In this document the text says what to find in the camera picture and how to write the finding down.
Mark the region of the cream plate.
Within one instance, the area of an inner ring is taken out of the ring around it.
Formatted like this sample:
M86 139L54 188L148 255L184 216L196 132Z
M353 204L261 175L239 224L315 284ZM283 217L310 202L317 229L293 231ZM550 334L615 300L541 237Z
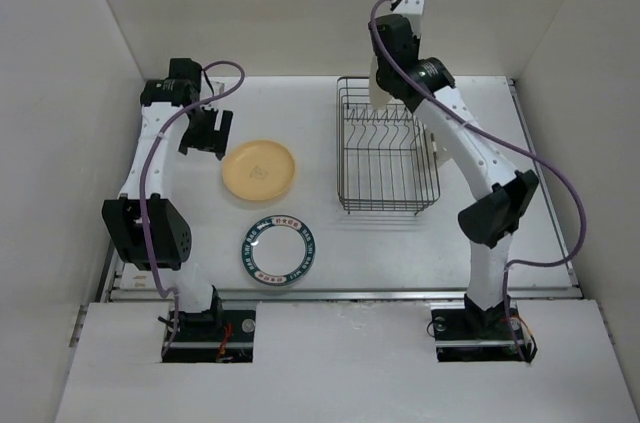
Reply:
M388 103L392 100L392 96L384 91L377 82L378 62L376 56L371 59L369 70L369 100L372 108L376 111L383 111Z

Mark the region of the grey patterned plate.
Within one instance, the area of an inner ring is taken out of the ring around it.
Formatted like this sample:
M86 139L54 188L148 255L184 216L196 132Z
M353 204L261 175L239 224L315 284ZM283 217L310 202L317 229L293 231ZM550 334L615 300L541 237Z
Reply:
M241 244L241 262L256 282L285 287L306 276L316 251L315 237L302 220L276 214L259 220L247 231Z

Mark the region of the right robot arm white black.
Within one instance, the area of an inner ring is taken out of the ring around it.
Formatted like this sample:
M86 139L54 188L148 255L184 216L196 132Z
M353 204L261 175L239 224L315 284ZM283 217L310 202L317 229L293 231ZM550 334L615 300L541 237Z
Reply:
M400 100L434 134L462 172L474 198L458 214L470 241L471 273L464 309L456 313L464 340L509 338L510 305L503 288L513 235L539 179L519 171L485 138L472 131L472 118L454 77L436 58L419 56L420 39L400 14L377 17L369 25L377 60L375 81Z

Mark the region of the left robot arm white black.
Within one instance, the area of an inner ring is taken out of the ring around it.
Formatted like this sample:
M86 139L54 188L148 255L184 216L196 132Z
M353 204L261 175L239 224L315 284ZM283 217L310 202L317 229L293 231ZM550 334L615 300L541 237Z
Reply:
M192 247L191 228L171 200L175 160L190 151L226 155L233 113L217 104L241 85L214 86L209 72L223 64L173 58L165 78L146 81L133 162L117 197L101 208L120 260L150 272L159 296L173 300L170 339L180 331L181 293L163 284L160 271L179 271Z

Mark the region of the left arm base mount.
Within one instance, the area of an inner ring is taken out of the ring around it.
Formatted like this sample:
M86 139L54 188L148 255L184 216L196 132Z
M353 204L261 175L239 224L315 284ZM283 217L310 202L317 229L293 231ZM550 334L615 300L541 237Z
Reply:
M172 342L173 317L159 317L167 327L163 363L251 363L256 334L255 305L224 304L222 311L180 312Z

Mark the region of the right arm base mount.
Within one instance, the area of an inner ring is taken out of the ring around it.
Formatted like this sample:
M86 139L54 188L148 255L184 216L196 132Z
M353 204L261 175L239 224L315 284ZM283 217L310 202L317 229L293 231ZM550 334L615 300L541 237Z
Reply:
M532 332L511 304L478 312L464 305L434 304L427 332L434 338L440 363L531 363L538 353Z

